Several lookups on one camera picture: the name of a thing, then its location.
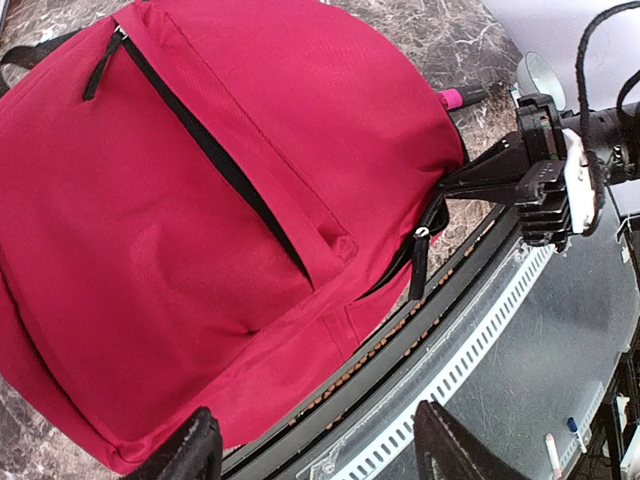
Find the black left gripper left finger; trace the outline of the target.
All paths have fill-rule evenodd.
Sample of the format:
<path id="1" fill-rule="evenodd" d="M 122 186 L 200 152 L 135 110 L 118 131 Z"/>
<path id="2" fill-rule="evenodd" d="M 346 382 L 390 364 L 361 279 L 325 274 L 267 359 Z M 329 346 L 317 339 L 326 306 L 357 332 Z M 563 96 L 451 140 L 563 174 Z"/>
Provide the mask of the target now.
<path id="1" fill-rule="evenodd" d="M 222 436 L 218 421 L 200 407 L 142 465 L 130 480 L 220 480 Z"/>

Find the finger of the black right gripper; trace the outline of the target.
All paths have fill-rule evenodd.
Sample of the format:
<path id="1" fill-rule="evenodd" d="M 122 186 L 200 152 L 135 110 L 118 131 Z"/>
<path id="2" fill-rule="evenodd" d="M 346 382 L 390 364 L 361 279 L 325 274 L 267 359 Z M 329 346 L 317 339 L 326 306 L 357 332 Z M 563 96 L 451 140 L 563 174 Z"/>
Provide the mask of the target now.
<path id="1" fill-rule="evenodd" d="M 441 186 L 444 195 L 456 200 L 482 200 L 501 205 L 513 205 L 516 200 L 516 185 L 514 183 L 500 185 L 466 185 Z"/>
<path id="2" fill-rule="evenodd" d="M 520 180 L 530 167 L 525 142 L 510 132 L 458 171 L 444 178 L 446 188 L 506 185 Z"/>

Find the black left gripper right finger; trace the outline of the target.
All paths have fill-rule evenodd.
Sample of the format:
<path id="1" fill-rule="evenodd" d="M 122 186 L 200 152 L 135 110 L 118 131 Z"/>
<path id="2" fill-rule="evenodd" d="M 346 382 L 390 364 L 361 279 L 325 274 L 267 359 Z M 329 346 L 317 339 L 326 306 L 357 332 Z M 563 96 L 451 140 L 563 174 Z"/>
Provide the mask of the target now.
<path id="1" fill-rule="evenodd" d="M 418 404 L 413 430 L 419 479 L 526 479 L 437 401 Z"/>

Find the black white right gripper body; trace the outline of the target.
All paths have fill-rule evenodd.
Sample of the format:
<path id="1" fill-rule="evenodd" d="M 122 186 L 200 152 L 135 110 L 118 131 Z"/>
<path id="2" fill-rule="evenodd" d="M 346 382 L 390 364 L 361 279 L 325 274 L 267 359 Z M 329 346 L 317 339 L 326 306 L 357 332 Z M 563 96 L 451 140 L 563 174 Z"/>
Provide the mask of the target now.
<path id="1" fill-rule="evenodd" d="M 584 133 L 546 94 L 520 98 L 516 115 L 530 163 L 515 189 L 522 239 L 562 251 L 595 231 L 607 186 L 639 178 L 639 104 L 590 111 Z"/>

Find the red student backpack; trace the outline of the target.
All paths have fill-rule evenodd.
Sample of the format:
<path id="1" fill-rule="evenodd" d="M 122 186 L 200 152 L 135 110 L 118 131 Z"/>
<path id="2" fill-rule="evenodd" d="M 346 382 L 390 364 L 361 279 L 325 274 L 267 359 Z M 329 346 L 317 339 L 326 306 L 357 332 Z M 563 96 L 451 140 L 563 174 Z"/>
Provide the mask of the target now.
<path id="1" fill-rule="evenodd" d="M 1 100 L 1 373 L 127 474 L 198 408 L 258 439 L 378 327 L 460 136 L 317 1 L 138 1 Z"/>

